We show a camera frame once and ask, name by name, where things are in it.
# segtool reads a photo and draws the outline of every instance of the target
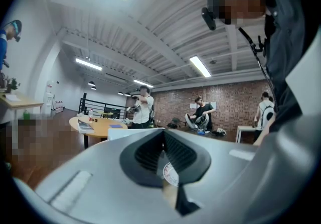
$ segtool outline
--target railing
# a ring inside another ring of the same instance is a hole
[[[102,112],[104,113],[113,113],[113,115],[107,115],[107,118],[111,119],[125,119],[129,118],[132,120],[133,114],[130,114],[126,111],[127,107],[109,104],[100,101],[93,101],[84,98],[80,98],[78,113],[84,113],[88,115],[90,109],[93,109],[94,116],[103,117]]]

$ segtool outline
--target fluorescent light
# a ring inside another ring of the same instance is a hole
[[[194,56],[190,58],[190,61],[193,62],[193,64],[200,70],[200,72],[205,76],[205,77],[210,77],[209,71],[206,69],[204,64],[200,61],[200,59],[197,56]]]
[[[80,63],[80,64],[84,64],[84,65],[86,65],[86,66],[88,66],[88,67],[92,67],[92,68],[94,68],[94,69],[102,70],[102,67],[96,66],[96,65],[91,64],[91,63],[86,62],[86,61],[82,61],[82,60],[76,59],[76,62],[78,62],[78,63]]]
[[[136,82],[136,83],[138,83],[138,84],[141,84],[141,85],[145,85],[145,86],[148,86],[148,87],[150,87],[150,88],[153,88],[153,86],[152,85],[148,85],[148,84],[146,84],[146,83],[143,83],[143,82],[141,82],[141,81],[138,81],[138,80],[134,80],[134,82]]]

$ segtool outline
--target wooden floor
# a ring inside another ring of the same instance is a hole
[[[12,164],[12,176],[34,189],[50,172],[84,150],[83,135],[71,131],[69,119],[77,112],[65,109],[53,119],[19,121],[19,154],[12,151],[11,126],[0,131],[1,150]],[[89,146],[100,140],[89,137]]]

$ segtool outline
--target potted plant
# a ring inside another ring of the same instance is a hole
[[[18,89],[18,87],[20,86],[20,83],[17,83],[17,79],[16,78],[6,78],[7,81],[7,90],[6,93],[15,93],[15,91]]]

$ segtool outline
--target person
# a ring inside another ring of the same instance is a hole
[[[208,114],[209,122],[207,124],[206,129],[207,130],[212,130],[213,126],[212,126],[211,113],[213,113],[215,111],[213,106],[210,103],[205,104],[200,96],[197,97],[194,100],[194,102],[196,102],[196,104],[199,105],[200,107],[197,108],[196,112],[191,116],[191,119],[192,120],[193,119],[197,119],[197,118],[201,117],[202,115]]]
[[[2,68],[7,53],[7,41],[15,38],[15,40],[19,42],[21,29],[21,21],[14,20],[0,30],[0,88],[4,88],[5,86],[5,77],[2,73]]]
[[[255,145],[269,132],[278,131],[285,122],[301,115],[285,78],[316,35],[319,23],[317,10],[313,8],[308,0],[208,0],[208,16],[226,25],[242,25],[265,16],[263,55],[266,55],[266,71],[273,84],[277,112]]]
[[[254,123],[257,126],[254,131],[254,142],[260,136],[262,130],[265,128],[266,123],[272,118],[274,113],[274,103],[269,100],[268,92],[263,92],[262,102],[257,107],[257,111],[254,117]]]
[[[132,129],[147,129],[149,125],[149,114],[154,104],[154,98],[149,95],[150,89],[142,85],[139,88],[140,94],[133,96],[136,99]]]

